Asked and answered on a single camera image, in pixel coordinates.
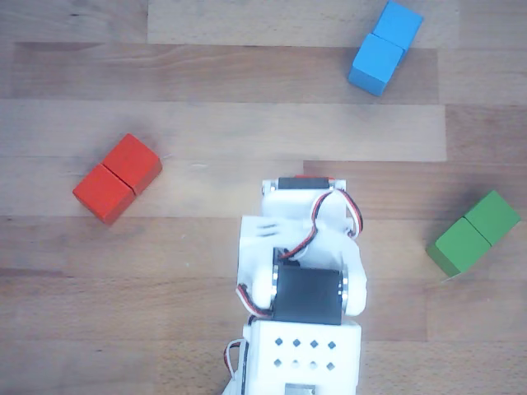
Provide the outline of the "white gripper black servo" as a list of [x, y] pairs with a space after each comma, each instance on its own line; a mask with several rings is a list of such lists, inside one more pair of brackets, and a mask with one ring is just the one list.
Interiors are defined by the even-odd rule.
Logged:
[[309, 219], [319, 198], [316, 218], [356, 238], [363, 230], [358, 205], [346, 192], [346, 181], [329, 177], [294, 176], [262, 182], [262, 215]]

